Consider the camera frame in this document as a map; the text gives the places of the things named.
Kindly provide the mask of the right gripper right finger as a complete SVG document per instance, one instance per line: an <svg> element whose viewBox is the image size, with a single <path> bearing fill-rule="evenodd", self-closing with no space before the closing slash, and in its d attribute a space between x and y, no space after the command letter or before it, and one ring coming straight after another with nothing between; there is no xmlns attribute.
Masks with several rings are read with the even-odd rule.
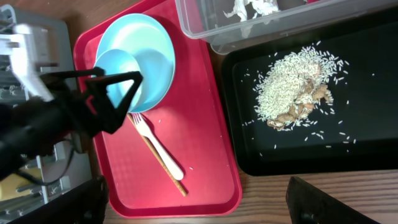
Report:
<svg viewBox="0 0 398 224"><path fill-rule="evenodd" d="M285 196L293 224L379 224L299 177L291 177Z"/></svg>

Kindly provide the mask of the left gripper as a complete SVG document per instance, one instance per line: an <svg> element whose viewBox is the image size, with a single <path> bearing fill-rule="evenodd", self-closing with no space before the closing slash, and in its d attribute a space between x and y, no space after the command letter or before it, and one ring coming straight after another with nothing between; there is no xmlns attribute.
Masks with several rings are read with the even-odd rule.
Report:
<svg viewBox="0 0 398 224"><path fill-rule="evenodd" d="M79 93L63 83L69 78L93 75L85 81L87 91ZM102 68L71 70L46 73L40 76L53 95L52 101L39 96L30 99L33 106L30 116L30 135L35 139L60 139L77 131L93 137L101 131L115 133L122 125L129 111L134 95L143 81L140 72L124 72L105 75ZM119 103L114 104L108 95L108 88L126 81L133 81ZM92 96L91 109L87 103Z"/></svg>

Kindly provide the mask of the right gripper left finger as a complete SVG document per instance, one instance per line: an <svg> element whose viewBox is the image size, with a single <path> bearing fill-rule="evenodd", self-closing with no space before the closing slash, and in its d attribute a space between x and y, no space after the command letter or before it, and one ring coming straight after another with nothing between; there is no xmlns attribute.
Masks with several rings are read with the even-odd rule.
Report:
<svg viewBox="0 0 398 224"><path fill-rule="evenodd" d="M103 176L91 179L10 224L103 224L109 189Z"/></svg>

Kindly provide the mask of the green bowl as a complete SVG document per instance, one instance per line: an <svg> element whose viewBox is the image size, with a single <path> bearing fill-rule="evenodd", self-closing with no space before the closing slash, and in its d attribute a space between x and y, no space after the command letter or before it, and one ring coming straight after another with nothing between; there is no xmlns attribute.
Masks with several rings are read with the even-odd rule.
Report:
<svg viewBox="0 0 398 224"><path fill-rule="evenodd" d="M96 59L94 67L102 68L105 75L141 71L136 59L130 53L119 49L112 49L102 53ZM126 80L106 87L107 95L115 107L120 104L133 84L134 80Z"/></svg>

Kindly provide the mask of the white plastic fork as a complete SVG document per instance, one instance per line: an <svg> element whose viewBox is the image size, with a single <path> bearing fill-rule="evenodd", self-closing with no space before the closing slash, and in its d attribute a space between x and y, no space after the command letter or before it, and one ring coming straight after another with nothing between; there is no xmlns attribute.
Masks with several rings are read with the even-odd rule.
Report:
<svg viewBox="0 0 398 224"><path fill-rule="evenodd" d="M158 155L164 162L166 168L168 168L169 172L171 173L172 177L175 180L182 180L184 178L183 171L178 166L178 164L172 159L172 157L168 154L168 152L164 149L161 143L157 140L151 128L145 122L144 117L140 113L134 113L132 115L132 119L139 134L146 137L152 143Z"/></svg>

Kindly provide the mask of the light blue plate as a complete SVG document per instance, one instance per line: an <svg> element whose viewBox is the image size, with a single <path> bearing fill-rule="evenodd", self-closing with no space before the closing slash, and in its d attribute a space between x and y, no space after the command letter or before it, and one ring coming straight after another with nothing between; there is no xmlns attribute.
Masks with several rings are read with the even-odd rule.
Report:
<svg viewBox="0 0 398 224"><path fill-rule="evenodd" d="M175 75L175 52L165 28L145 14L128 14L116 19L104 32L96 59L112 49L130 53L143 76L129 107L130 113L142 113L156 106L167 94Z"/></svg>

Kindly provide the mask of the wooden chopstick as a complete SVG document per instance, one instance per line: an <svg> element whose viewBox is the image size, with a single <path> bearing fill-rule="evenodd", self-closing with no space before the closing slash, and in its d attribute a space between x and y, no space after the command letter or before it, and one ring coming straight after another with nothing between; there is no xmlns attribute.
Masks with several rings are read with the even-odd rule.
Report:
<svg viewBox="0 0 398 224"><path fill-rule="evenodd" d="M127 117L129 119L129 121L134 125L133 119L132 119L132 115L131 113L127 114ZM175 180L171 173L169 172L168 168L166 168L164 162L162 161L162 159L160 158L160 156L158 155L157 151L155 150L154 146L152 145L152 143L144 136L142 136L140 134L141 138L143 139L143 141L146 143L146 145L149 147L150 151L153 153L153 155L155 156L155 158L158 160L158 162L160 163L160 165L162 166L162 168L166 171L167 175L170 177L170 179L172 180L172 182L175 184L176 188L178 188L178 190L180 191L180 193L186 197L188 195L187 191L184 189L184 187L182 186L182 184L180 183L180 180Z"/></svg>

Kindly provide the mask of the rice and food scraps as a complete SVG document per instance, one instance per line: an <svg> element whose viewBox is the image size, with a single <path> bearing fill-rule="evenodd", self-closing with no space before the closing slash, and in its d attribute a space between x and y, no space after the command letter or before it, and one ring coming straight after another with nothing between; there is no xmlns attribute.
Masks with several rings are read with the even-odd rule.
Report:
<svg viewBox="0 0 398 224"><path fill-rule="evenodd" d="M350 62L317 43L245 60L233 67L236 99L247 147L260 158L302 146L333 149L359 143L359 126L337 106L352 77Z"/></svg>

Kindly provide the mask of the white tissue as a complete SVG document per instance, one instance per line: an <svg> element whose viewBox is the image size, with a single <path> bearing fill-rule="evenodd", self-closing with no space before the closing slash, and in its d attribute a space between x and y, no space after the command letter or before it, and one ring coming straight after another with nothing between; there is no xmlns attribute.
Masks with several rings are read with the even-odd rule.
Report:
<svg viewBox="0 0 398 224"><path fill-rule="evenodd" d="M258 16L268 16L279 12L276 0L235 0L231 12L223 12L224 16L230 18L238 16L240 21L255 19Z"/></svg>

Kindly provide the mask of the yellow cup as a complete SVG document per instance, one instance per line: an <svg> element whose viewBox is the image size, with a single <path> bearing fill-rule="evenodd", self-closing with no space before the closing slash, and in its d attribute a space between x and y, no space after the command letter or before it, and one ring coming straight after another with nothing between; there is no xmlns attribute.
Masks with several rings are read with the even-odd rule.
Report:
<svg viewBox="0 0 398 224"><path fill-rule="evenodd" d="M11 174L1 181L1 201L10 200L31 194L31 191L39 185Z"/></svg>

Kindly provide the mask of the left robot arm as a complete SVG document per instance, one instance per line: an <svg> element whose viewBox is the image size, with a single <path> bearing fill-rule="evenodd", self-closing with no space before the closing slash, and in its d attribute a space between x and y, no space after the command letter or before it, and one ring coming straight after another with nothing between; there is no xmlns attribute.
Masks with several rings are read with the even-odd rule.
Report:
<svg viewBox="0 0 398 224"><path fill-rule="evenodd" d="M1 178L17 174L35 184L44 182L20 169L29 159L76 131L94 137L115 133L143 81L140 72L106 75L102 68L47 73L41 79L55 91L44 101L33 97L15 108L1 106Z"/></svg>

